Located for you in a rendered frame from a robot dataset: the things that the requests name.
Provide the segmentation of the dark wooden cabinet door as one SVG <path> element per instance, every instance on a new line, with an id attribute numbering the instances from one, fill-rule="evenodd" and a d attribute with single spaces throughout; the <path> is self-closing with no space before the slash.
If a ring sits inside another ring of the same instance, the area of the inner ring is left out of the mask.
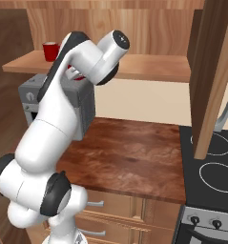
<path id="1" fill-rule="evenodd" d="M 18 87 L 31 74 L 4 72 L 2 66 L 33 50 L 25 10 L 0 10 L 0 157 L 12 151 L 27 128 Z"/>
<path id="2" fill-rule="evenodd" d="M 187 58 L 194 158 L 206 157 L 228 83 L 228 0 L 194 11 Z"/>

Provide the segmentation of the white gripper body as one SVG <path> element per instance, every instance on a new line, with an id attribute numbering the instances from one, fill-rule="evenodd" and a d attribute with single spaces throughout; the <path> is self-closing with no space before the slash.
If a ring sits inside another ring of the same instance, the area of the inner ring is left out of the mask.
<path id="1" fill-rule="evenodd" d="M 83 77 L 83 74 L 80 73 L 76 68 L 70 67 L 67 69 L 67 77 L 68 78 L 79 78 L 79 77 Z"/>

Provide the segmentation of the grey curved bar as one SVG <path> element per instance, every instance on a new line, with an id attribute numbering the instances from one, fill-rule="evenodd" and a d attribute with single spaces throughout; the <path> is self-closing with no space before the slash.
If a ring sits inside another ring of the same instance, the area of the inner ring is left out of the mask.
<path id="1" fill-rule="evenodd" d="M 215 124 L 215 127 L 214 127 L 214 131 L 215 132 L 221 132 L 225 123 L 226 123 L 226 120 L 228 118 L 228 101 L 227 101 L 227 104 L 221 114 L 221 116 L 218 118 L 216 124 Z"/>

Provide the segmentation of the red mug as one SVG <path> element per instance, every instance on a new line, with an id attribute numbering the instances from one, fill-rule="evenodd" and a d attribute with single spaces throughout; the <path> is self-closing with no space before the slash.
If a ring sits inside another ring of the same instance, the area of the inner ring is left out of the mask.
<path id="1" fill-rule="evenodd" d="M 45 42 L 43 44 L 43 51 L 44 51 L 45 59 L 48 62 L 52 62 L 57 57 L 57 54 L 59 52 L 59 45 L 55 42 Z"/>

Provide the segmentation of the black hob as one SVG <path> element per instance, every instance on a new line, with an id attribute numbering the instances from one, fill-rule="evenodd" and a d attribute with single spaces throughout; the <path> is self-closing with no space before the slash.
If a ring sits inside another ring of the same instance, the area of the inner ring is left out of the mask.
<path id="1" fill-rule="evenodd" d="M 192 128 L 179 133 L 186 204 L 228 213 L 228 131 L 213 133 L 203 160 L 194 159 Z"/>

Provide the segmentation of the wooden drawer front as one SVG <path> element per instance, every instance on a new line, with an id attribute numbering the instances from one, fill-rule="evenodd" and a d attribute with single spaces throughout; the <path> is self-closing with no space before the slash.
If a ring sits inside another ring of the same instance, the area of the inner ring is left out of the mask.
<path id="1" fill-rule="evenodd" d="M 103 201 L 104 206 L 103 207 L 87 206 L 86 211 L 118 215 L 122 217 L 130 216 L 131 199 L 129 196 L 88 190 L 88 200 L 90 202 Z"/>
<path id="2" fill-rule="evenodd" d="M 75 222 L 81 230 L 95 233 L 106 232 L 104 236 L 86 234 L 87 237 L 116 244 L 139 244 L 139 231 L 137 230 L 115 223 L 104 223 L 99 220 L 90 220 L 79 216 L 75 218 Z"/>

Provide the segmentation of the wooden wall cabinet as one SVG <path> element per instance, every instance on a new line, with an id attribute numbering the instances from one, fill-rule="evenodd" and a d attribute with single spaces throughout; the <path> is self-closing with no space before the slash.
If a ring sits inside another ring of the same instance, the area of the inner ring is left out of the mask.
<path id="1" fill-rule="evenodd" d="M 187 54 L 195 10 L 204 0 L 0 0 L 0 9 L 27 11 L 33 45 L 60 42 L 70 31 L 93 41 L 112 30 L 128 36 L 130 54 Z"/>

